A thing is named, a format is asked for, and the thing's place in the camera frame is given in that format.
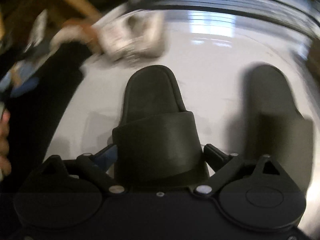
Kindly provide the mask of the person hand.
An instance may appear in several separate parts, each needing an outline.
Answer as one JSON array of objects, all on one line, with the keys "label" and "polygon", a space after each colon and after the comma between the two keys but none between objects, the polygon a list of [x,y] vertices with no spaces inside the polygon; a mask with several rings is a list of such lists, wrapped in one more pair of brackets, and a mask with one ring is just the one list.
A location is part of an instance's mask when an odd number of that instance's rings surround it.
[{"label": "person hand", "polygon": [[9,152],[9,143],[7,140],[9,134],[10,113],[5,109],[1,117],[1,180],[11,172],[11,164],[7,159]]}]

